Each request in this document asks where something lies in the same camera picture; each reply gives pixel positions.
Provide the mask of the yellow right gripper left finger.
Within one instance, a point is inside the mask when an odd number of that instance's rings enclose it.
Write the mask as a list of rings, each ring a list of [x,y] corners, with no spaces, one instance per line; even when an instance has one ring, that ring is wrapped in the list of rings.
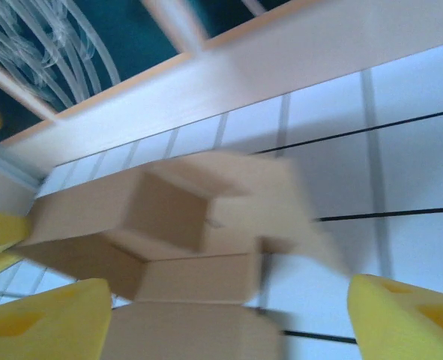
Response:
[[[92,278],[0,305],[0,359],[99,359],[112,316]]]

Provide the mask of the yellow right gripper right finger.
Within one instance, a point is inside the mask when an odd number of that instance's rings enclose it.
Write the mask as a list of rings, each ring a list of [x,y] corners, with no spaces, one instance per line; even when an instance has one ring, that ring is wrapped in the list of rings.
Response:
[[[357,274],[347,306],[361,358],[443,359],[443,293]]]

